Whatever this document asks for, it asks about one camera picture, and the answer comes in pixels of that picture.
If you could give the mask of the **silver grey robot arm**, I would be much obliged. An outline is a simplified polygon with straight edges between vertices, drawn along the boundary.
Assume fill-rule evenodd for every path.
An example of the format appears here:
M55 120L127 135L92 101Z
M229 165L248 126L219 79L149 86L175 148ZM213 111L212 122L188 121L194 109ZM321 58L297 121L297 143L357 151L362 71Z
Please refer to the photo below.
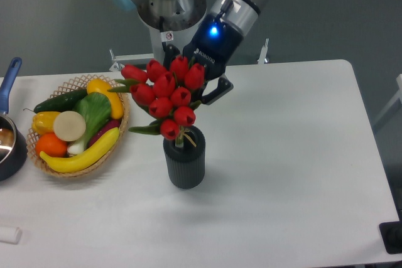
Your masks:
M247 36L268 0L113 0L125 10L136 10L147 26L153 56L170 67L184 56L205 67L206 81L217 80L209 94L195 100L211 104L232 88L225 68Z

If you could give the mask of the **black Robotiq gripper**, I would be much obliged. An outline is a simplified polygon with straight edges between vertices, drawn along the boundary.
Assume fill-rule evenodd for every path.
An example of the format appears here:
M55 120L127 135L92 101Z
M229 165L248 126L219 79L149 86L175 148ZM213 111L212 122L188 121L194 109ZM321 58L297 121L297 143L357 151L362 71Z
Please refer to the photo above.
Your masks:
M207 95L203 95L203 104L213 104L233 88L233 83L226 77L225 67L234 51L244 37L238 30L224 21L216 21L211 14L206 15L200 23L189 44L183 48L183 56L205 67L206 80L218 78L217 87ZM163 66L170 69L172 61L180 54L180 50L172 44L166 45Z

